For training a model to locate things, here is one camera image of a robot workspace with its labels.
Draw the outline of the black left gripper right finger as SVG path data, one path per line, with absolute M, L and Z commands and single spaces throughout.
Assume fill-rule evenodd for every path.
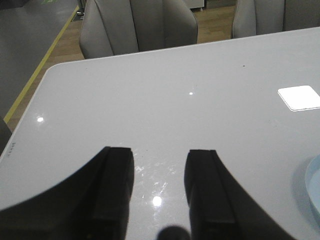
M 184 171 L 193 240 L 291 240 L 214 150 L 190 150 Z

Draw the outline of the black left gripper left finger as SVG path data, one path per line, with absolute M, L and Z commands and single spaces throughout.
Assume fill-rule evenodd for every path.
M 0 213 L 3 240 L 123 240 L 134 184 L 130 148 L 104 147 L 68 178 Z

